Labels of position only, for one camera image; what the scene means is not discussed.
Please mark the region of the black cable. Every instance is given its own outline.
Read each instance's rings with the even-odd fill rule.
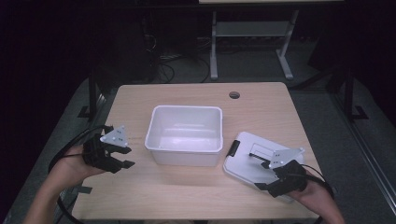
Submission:
[[[172,72],[172,76],[171,77],[168,77],[168,75],[166,75],[166,72],[163,69],[163,66],[165,66],[165,67],[167,67],[167,68],[169,68],[171,70],[171,72]],[[166,77],[166,80],[165,80],[165,82],[163,84],[169,84],[175,77],[175,69],[172,66],[164,64],[164,63],[160,63],[160,67],[163,70],[163,75]]]
[[[198,56],[191,56],[191,57],[192,57],[193,59],[197,59],[197,60],[203,62],[203,63],[206,65],[206,68],[207,68],[206,75],[205,75],[204,79],[202,79],[202,80],[200,81],[200,83],[204,83],[204,82],[207,80],[207,78],[210,77],[210,65],[209,65],[209,63],[207,63],[204,59],[202,59],[202,58],[200,58],[200,57],[198,57]],[[177,56],[177,57],[172,58],[172,59],[163,60],[163,62],[161,63],[161,65],[167,65],[166,63],[170,63],[170,62],[172,62],[172,61],[176,61],[176,60],[180,60],[180,59],[186,59],[186,58],[188,58],[188,57],[187,57],[187,56],[180,55],[180,56]]]
[[[110,131],[112,127],[106,126],[106,125],[99,125],[96,127],[93,127],[92,129],[86,129],[85,131],[83,131],[82,133],[78,134],[76,137],[74,137],[70,142],[68,142],[51,160],[51,162],[49,163],[49,173],[52,170],[53,166],[56,164],[56,162],[58,162],[59,160],[61,160],[64,157],[64,153],[66,153],[66,151],[74,146],[78,141],[80,141],[82,138],[84,138],[85,136],[87,136],[88,134],[99,130],[99,129],[104,129],[105,132]],[[78,219],[76,219],[75,217],[73,217],[68,211],[67,208],[64,207],[64,203],[62,202],[61,197],[58,198],[58,206],[61,209],[61,211],[64,213],[64,215],[71,220],[73,223],[77,223],[77,224],[83,224],[83,222],[79,221]]]
[[[317,74],[314,75],[313,77],[309,78],[308,80],[306,80],[306,81],[304,81],[304,82],[302,82],[302,83],[300,83],[300,84],[297,84],[297,85],[295,85],[295,86],[290,86],[290,87],[288,87],[288,90],[290,90],[290,91],[302,90],[302,89],[304,89],[304,88],[310,86],[311,84],[313,84],[313,83],[315,83],[315,82],[321,80],[322,78],[324,78],[324,77],[326,77],[326,76],[328,76],[328,75],[333,74],[334,72],[336,72],[337,70],[339,70],[340,67],[341,67],[341,66],[340,66],[339,64],[336,64],[336,65],[330,67],[329,69],[327,69],[327,70],[325,70],[325,71],[322,71],[322,72],[317,73]]]
[[[317,174],[320,175],[322,177],[322,179],[326,182],[326,179],[324,178],[324,176],[317,169],[315,169],[314,167],[309,166],[309,165],[305,165],[305,164],[301,164],[301,165],[308,167],[308,168],[312,169],[313,171],[317,172]]]
[[[62,158],[67,158],[67,157],[76,157],[76,156],[90,155],[90,154],[93,154],[94,152],[97,152],[97,151],[98,151],[98,149],[92,150],[92,151],[89,152],[89,153],[78,153],[78,154],[63,155],[63,156],[61,157],[61,159],[62,159]]]
[[[223,39],[223,37],[217,37],[216,38],[216,44],[218,45],[219,42]],[[198,46],[197,51],[200,53],[208,53],[212,49],[212,40],[209,40],[207,44],[204,46]]]
[[[70,207],[76,202],[76,200],[77,200],[77,196],[73,199],[73,201],[72,201],[69,205],[67,205],[66,209],[69,210]],[[55,224],[58,224],[58,223],[61,221],[61,219],[62,219],[63,216],[64,216],[64,214],[61,214],[61,215],[58,217],[58,220],[56,220]]]

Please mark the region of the white container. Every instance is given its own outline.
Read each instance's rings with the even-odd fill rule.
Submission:
[[[223,146],[222,111],[215,106],[158,105],[145,146],[159,164],[216,166]]]

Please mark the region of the gray floor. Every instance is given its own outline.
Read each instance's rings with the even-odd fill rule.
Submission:
[[[283,77],[279,62],[269,47],[224,53],[218,56],[219,80],[216,82],[259,82],[279,81],[288,86],[296,85],[318,71],[306,63],[315,43],[292,42],[287,59],[295,79]],[[208,62],[208,54],[201,58]],[[171,83],[200,82],[207,75],[207,67],[202,61],[181,59],[168,63],[175,70]],[[358,120],[351,125],[340,111],[338,96],[327,93],[324,87],[328,78],[314,83],[302,91],[290,91],[306,134],[318,159],[320,168],[328,181],[336,188],[336,201],[346,218],[346,223],[396,223],[383,189],[376,182],[370,162],[363,157],[362,143],[356,140],[358,130],[365,145],[371,149],[389,183],[396,186],[396,129],[376,106],[370,93],[359,83],[355,85],[354,102],[361,105],[369,119]],[[106,122],[117,90],[106,96],[101,114],[96,124]],[[72,137],[92,125],[86,119],[78,119],[82,106],[88,104],[88,83],[84,81],[71,99],[64,115],[59,120],[52,136],[43,149],[35,168],[26,180],[17,200],[10,210],[7,223],[21,223],[35,191],[46,176],[47,166],[53,155]],[[313,220],[264,220],[262,223],[313,223]],[[60,223],[70,223],[62,218]],[[87,223],[118,223],[118,221],[89,221]]]

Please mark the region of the wooden table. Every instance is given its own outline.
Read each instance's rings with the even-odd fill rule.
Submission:
[[[229,96],[240,93],[239,99]],[[156,105],[213,105],[223,111],[224,147],[216,167],[158,165],[144,141]],[[318,169],[304,128],[283,83],[210,83],[120,87],[107,125],[125,125],[132,152],[113,154],[136,165],[86,179],[79,219],[270,219],[316,217],[299,203],[284,203],[226,175],[222,165],[240,132],[286,147],[303,147],[305,163]]]

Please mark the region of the hand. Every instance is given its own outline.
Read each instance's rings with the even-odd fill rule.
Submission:
[[[309,210],[323,217],[324,221],[328,224],[345,223],[332,196],[319,183],[308,180],[305,190],[295,190],[288,193],[288,195]]]
[[[85,164],[80,155],[82,151],[83,146],[71,147],[65,155],[76,156],[62,158],[53,166],[35,195],[24,224],[53,223],[56,201],[64,189],[74,187],[89,176],[105,172]]]
[[[60,159],[47,177],[57,190],[64,190],[81,183],[85,178],[104,173],[104,170],[85,164],[81,154],[83,145],[71,147],[65,155],[77,155]]]

